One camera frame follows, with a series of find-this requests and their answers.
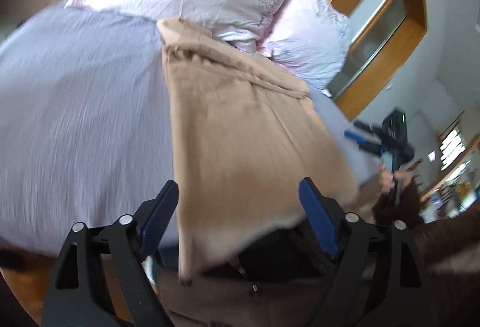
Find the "tan cloth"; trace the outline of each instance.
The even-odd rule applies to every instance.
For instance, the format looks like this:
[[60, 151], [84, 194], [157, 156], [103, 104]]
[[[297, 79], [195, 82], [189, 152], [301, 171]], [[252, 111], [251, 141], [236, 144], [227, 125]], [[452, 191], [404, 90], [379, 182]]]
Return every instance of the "tan cloth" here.
[[380, 197], [382, 187], [379, 176], [375, 174], [364, 183], [357, 194], [357, 198], [351, 204], [342, 206], [345, 212], [355, 212], [366, 223], [375, 224], [373, 208]]
[[188, 21], [158, 22], [179, 184], [179, 270], [190, 277], [304, 217], [311, 177], [345, 206], [358, 183], [316, 115], [306, 84]]

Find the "brown fabric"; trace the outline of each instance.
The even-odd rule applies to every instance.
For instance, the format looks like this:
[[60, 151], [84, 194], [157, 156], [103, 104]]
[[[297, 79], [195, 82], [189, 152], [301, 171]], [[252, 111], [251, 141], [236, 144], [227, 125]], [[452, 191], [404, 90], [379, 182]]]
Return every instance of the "brown fabric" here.
[[166, 44], [183, 277], [299, 223], [304, 177], [340, 205], [354, 200], [358, 183], [302, 80], [188, 21], [157, 25]]
[[480, 269], [479, 202], [454, 218], [440, 219], [414, 229], [413, 236], [426, 265], [442, 262], [440, 271], [445, 271], [442, 266], [448, 264], [453, 272], [460, 273], [476, 260], [474, 269]]
[[305, 327], [328, 289], [321, 278], [265, 284], [206, 277], [186, 288], [173, 270], [161, 270], [157, 280], [159, 299], [176, 327]]
[[[477, 326], [480, 274], [430, 273], [439, 326]], [[466, 321], [475, 315], [476, 322]]]

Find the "metal screw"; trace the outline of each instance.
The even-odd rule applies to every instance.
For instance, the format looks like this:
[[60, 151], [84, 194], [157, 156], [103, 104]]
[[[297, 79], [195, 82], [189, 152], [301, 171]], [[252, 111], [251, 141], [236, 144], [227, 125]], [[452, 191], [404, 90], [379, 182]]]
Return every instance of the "metal screw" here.
[[185, 288], [190, 288], [193, 285], [191, 278], [182, 278], [180, 279], [180, 284]]
[[405, 228], [407, 228], [407, 225], [402, 220], [395, 221], [394, 226], [398, 230], [404, 230]]
[[260, 298], [260, 289], [256, 285], [251, 286], [252, 291], [250, 292], [250, 297], [257, 301]]
[[126, 224], [130, 224], [130, 223], [133, 221], [133, 219], [134, 219], [134, 218], [133, 218], [133, 216], [131, 216], [131, 215], [123, 215], [123, 216], [118, 220], [118, 222], [119, 222], [122, 226], [124, 226], [124, 225], [126, 225]]
[[73, 231], [74, 233], [77, 233], [77, 232], [83, 230], [84, 227], [85, 227], [85, 226], [84, 226], [83, 223], [78, 222], [78, 223], [75, 223], [71, 229], [72, 229], [72, 231]]
[[356, 223], [359, 220], [358, 215], [354, 214], [353, 212], [349, 212], [345, 215], [345, 219], [349, 223]]

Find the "pink pillowcase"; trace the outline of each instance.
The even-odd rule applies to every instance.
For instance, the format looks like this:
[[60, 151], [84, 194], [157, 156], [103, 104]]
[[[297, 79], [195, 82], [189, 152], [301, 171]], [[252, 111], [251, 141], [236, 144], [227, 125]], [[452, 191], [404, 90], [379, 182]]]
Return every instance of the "pink pillowcase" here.
[[257, 51], [325, 90], [343, 68], [350, 42], [349, 18], [327, 0], [285, 0]]

